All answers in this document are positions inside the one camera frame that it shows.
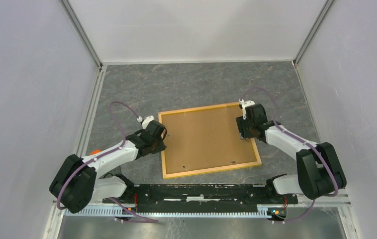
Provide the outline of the brown cardboard backing board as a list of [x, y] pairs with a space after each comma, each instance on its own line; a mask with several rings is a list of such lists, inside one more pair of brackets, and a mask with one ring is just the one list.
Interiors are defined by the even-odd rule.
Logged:
[[236, 118], [238, 103], [159, 112], [166, 126], [166, 149], [161, 153], [163, 178], [260, 166], [253, 139], [241, 139]]

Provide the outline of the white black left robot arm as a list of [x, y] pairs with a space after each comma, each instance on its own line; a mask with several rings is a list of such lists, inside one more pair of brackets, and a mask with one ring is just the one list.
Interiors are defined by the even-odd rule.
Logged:
[[164, 151], [166, 134], [167, 129], [160, 122], [144, 120], [140, 130], [112, 147], [84, 157], [67, 156], [49, 187], [57, 208], [77, 213], [89, 203], [107, 198], [130, 202], [133, 188], [118, 176], [104, 175], [122, 164]]

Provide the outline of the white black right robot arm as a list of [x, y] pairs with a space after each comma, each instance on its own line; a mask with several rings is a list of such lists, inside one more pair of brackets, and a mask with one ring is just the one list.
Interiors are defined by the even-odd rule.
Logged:
[[295, 174], [275, 176], [266, 181], [265, 197], [278, 203], [286, 194], [301, 194], [311, 200], [336, 196], [347, 180], [334, 146], [306, 140], [279, 122], [268, 120], [266, 110], [254, 101], [240, 100], [242, 115], [236, 118], [242, 139], [257, 139], [274, 146], [296, 162]]

